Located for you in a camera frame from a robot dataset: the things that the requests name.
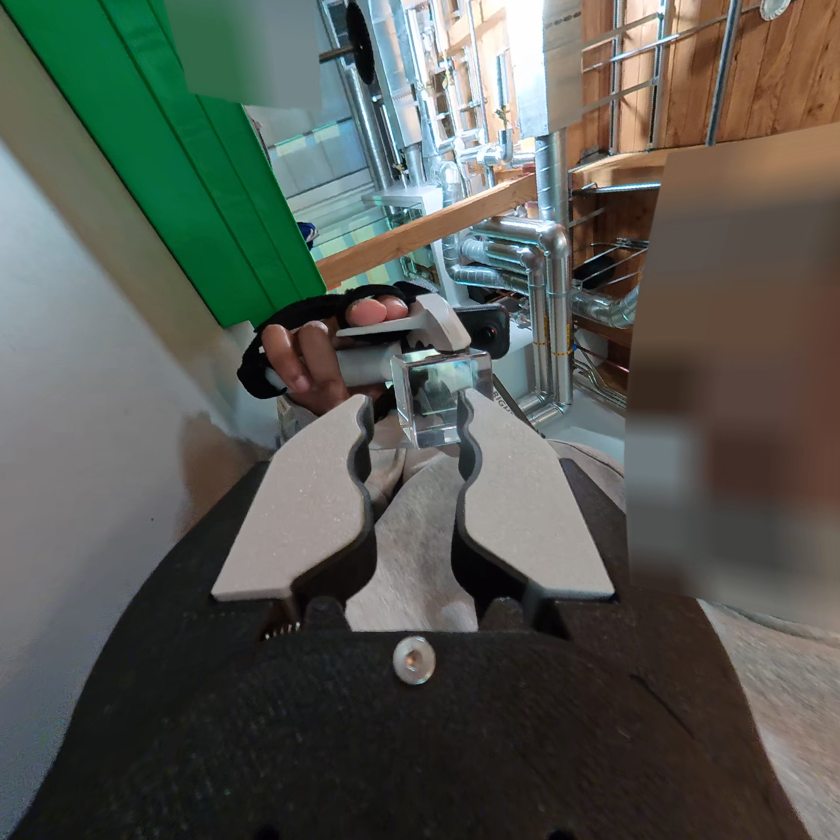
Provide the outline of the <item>green plastic bin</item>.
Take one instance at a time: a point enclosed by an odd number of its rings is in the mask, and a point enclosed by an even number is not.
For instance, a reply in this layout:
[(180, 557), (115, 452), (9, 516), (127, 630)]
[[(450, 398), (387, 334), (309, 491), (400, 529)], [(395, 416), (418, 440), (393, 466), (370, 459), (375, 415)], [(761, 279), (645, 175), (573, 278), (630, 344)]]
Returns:
[(222, 327), (326, 293), (247, 111), (187, 90), (163, 2), (2, 8)]

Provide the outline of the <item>large black framed marker sign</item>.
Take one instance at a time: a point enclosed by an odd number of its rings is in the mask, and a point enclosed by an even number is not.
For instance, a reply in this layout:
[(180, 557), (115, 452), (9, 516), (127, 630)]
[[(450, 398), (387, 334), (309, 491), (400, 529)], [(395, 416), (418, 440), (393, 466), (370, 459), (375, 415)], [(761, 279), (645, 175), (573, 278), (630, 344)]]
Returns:
[(493, 398), (496, 400), (496, 402), (502, 408), (508, 411), (509, 414), (516, 417), (519, 421), (523, 422), (528, 427), (531, 427), (527, 415), (525, 414), (525, 412), (522, 411), (517, 401), (510, 395), (507, 388), (504, 386), (504, 384), (501, 383), (499, 377), (497, 377), (495, 373), (492, 375), (491, 380), (493, 385)]

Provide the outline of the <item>person's right forearm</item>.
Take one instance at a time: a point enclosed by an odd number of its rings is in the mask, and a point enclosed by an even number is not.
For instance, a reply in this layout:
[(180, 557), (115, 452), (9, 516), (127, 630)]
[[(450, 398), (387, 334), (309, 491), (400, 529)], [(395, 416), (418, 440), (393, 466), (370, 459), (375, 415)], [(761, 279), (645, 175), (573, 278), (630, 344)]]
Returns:
[(357, 632), (474, 632), (474, 600), (450, 560), (463, 485), (457, 447), (404, 442), (396, 410), (375, 422), (365, 487), (376, 518), (376, 568), (347, 601), (345, 615)]

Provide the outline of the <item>wooden support post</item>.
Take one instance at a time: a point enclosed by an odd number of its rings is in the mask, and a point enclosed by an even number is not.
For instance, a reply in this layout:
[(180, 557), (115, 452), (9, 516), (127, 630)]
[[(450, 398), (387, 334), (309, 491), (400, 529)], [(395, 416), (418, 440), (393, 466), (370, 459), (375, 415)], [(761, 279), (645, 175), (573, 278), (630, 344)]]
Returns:
[(537, 197), (536, 175), (528, 173), (353, 245), (338, 254), (322, 258), (316, 262), (316, 267), (326, 288), (333, 289), (346, 280), (407, 256), (488, 218), (506, 214), (535, 201)]

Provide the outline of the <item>person's right hand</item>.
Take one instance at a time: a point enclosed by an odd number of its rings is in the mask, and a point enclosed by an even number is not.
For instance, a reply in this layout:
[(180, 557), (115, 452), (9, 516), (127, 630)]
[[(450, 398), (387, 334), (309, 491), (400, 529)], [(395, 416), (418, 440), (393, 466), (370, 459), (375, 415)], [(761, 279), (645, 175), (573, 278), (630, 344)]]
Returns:
[(337, 339), (337, 331), (404, 319), (407, 314), (404, 300), (394, 295), (364, 297), (353, 301), (340, 317), (312, 320), (294, 329), (270, 324), (260, 338), (270, 367), (288, 389), (287, 398), (321, 416), (353, 395), (377, 401), (386, 393), (384, 384), (347, 386), (338, 350), (349, 348), (352, 341)]

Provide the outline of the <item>black floor lamp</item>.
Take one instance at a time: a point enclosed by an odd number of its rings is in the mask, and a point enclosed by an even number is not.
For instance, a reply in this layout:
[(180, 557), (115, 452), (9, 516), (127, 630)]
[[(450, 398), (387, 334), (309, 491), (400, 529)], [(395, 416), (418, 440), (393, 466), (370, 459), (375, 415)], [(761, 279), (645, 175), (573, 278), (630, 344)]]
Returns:
[(364, 15), (355, 1), (345, 4), (344, 22), (349, 43), (322, 52), (318, 62), (323, 65), (339, 58), (352, 58), (361, 81), (369, 87), (375, 80), (375, 57)]

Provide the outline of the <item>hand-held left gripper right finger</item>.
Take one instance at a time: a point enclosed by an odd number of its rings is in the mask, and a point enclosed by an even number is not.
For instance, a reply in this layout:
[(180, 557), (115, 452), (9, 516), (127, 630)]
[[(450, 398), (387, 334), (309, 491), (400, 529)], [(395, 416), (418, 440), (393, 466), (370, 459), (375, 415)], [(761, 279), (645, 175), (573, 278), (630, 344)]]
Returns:
[(493, 602), (533, 627), (555, 601), (609, 602), (616, 589), (559, 455), (478, 391), (457, 406), (458, 492), (451, 567), (478, 623)]

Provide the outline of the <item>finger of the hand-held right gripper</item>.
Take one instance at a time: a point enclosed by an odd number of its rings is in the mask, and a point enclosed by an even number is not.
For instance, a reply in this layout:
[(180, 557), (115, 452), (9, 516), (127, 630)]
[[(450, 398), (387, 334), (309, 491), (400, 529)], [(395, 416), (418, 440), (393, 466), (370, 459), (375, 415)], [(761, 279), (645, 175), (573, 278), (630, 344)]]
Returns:
[(470, 345), (470, 335), (456, 311), (436, 293), (418, 296), (408, 307), (407, 316), (367, 327), (340, 329), (337, 338), (362, 340), (375, 335), (402, 336), (410, 350), (456, 353)]

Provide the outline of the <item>metal air duct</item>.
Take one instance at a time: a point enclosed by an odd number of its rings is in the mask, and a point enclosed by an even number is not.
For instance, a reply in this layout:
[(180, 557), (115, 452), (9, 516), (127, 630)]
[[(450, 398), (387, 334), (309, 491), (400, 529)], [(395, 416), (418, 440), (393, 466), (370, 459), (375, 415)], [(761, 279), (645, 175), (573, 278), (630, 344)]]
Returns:
[(628, 329), (635, 321), (637, 290), (614, 299), (574, 286), (572, 242), (564, 225), (570, 211), (564, 130), (535, 139), (534, 162), (539, 217), (489, 217), (470, 229), (477, 238), (447, 236), (445, 270), (465, 287), (516, 291), (527, 282), (534, 390), (518, 403), (526, 420), (540, 427), (567, 413), (575, 384), (625, 414), (627, 398), (591, 363), (574, 359), (584, 348), (575, 341), (573, 317)]

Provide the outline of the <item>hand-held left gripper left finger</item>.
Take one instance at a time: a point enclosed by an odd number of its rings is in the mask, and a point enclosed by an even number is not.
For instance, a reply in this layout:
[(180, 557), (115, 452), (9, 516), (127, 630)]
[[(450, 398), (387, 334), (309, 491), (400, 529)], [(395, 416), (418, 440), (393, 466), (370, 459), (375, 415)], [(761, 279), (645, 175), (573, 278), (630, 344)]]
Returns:
[(277, 602), (290, 624), (327, 596), (346, 606), (376, 568), (371, 399), (354, 395), (283, 444), (268, 464), (211, 595)]

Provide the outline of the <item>clear acrylic cube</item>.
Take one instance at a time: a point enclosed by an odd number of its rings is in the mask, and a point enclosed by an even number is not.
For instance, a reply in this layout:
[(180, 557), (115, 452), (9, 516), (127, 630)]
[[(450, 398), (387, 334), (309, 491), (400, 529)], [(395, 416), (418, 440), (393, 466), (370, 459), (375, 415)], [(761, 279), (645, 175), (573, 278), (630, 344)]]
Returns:
[(391, 368), (400, 425), (417, 449), (459, 441), (459, 393), (473, 389), (488, 399), (494, 394), (492, 359), (486, 351), (398, 353), (391, 359)]

